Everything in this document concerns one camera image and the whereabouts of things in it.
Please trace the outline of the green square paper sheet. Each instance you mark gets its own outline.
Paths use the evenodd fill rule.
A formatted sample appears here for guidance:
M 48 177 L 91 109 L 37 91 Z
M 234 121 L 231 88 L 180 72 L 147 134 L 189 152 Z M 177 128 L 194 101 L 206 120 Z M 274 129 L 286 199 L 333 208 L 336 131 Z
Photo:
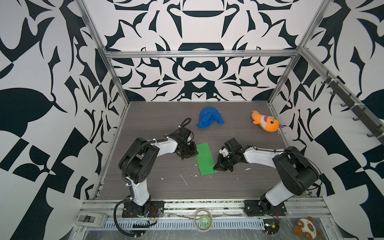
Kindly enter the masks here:
M 198 144 L 197 152 L 196 159 L 201 175 L 207 176 L 216 173 L 217 171 L 214 170 L 215 163 L 208 143 Z

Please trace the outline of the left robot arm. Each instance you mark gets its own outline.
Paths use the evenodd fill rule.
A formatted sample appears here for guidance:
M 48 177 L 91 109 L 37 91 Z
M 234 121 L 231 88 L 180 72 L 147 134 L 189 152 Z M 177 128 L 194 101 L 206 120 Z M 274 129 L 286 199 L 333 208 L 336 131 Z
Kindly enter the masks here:
M 130 188 L 131 198 L 137 206 L 150 201 L 147 178 L 159 156 L 177 154 L 182 160 L 198 154 L 194 133 L 179 127 L 164 139 L 145 140 L 137 138 L 119 162 L 122 179 Z

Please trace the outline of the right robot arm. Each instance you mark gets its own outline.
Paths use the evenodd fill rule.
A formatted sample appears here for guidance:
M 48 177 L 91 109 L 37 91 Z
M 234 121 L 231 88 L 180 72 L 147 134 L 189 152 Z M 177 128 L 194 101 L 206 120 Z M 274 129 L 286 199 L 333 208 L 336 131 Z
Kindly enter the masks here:
M 258 212 L 269 213 L 293 196 L 302 195 L 319 177 L 319 171 L 295 147 L 286 149 L 262 149 L 255 146 L 243 147 L 234 138 L 225 142 L 219 150 L 216 171 L 233 171 L 238 163 L 259 164 L 277 170 L 281 178 L 273 188 L 262 195 Z

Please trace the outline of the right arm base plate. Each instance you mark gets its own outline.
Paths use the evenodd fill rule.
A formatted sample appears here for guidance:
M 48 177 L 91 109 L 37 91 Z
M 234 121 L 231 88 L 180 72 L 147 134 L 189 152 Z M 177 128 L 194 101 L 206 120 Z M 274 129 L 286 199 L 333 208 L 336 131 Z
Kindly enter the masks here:
M 284 202 L 277 206 L 271 205 L 267 200 L 244 200 L 244 212 L 249 217 L 272 215 L 281 217 L 286 215 Z

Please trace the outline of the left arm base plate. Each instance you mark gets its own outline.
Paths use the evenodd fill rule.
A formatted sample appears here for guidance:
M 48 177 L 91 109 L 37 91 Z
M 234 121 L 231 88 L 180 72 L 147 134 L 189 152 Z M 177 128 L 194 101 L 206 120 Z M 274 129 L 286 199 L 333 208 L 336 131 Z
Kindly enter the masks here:
M 164 201 L 148 200 L 143 206 L 139 206 L 133 201 L 124 203 L 123 218 L 149 217 L 155 218 L 161 215 L 164 211 Z

